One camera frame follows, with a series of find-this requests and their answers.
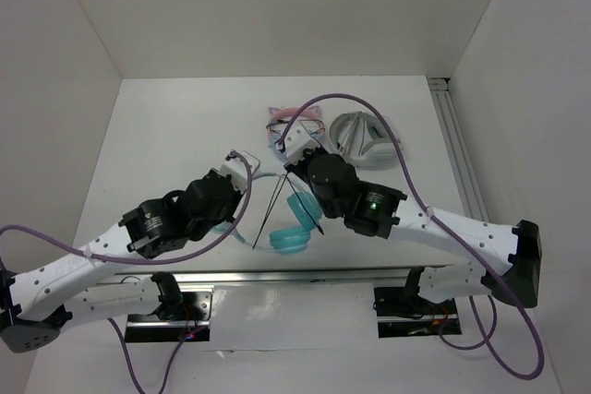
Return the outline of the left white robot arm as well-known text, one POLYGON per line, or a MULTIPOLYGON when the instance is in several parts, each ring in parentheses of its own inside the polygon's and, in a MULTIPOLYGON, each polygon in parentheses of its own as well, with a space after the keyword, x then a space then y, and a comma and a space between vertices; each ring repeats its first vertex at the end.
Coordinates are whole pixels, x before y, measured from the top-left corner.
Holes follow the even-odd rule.
POLYGON ((184 297, 169 272, 117 285, 102 282, 131 266, 155 263, 223 222, 235 223, 251 182, 250 171, 210 170, 185 190, 142 202, 105 233, 48 265, 20 274, 2 271, 2 341, 14 353, 32 352, 63 331, 110 316, 175 317, 184 297))

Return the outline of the teal cat-ear headphones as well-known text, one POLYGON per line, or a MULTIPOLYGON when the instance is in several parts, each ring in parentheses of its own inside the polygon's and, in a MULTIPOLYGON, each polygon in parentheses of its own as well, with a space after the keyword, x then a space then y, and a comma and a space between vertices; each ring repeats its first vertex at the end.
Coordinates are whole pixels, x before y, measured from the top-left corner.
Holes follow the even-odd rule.
POLYGON ((317 230, 319 233, 323 233, 320 227, 322 218, 320 204, 296 179, 291 179, 287 174, 256 173, 254 181, 266 178, 277 178, 277 184, 271 194, 270 207, 265 213, 261 228, 264 227, 265 222, 271 215, 272 208, 284 185, 289 185, 292 190, 291 195, 286 199, 286 203, 297 219, 297 225, 272 231, 269 233, 268 242, 262 245, 259 244, 260 235, 258 235, 254 243, 249 242, 237 229, 234 229, 230 236, 241 245, 245 245, 254 251, 284 256, 301 253, 307 249, 313 231, 317 230))

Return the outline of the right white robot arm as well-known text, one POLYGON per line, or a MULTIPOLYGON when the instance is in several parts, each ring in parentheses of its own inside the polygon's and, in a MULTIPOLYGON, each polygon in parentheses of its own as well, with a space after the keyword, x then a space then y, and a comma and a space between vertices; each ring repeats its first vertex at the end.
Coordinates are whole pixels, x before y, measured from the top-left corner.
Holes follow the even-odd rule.
POLYGON ((536 223, 500 225, 422 208, 400 190, 359 179, 352 164, 321 147, 288 155, 284 168, 309 187, 325 217, 342 220, 359 235, 465 258, 463 265, 412 269, 403 291, 410 311, 422 313, 433 303, 477 294, 512 306, 537 306, 542 247, 536 223))

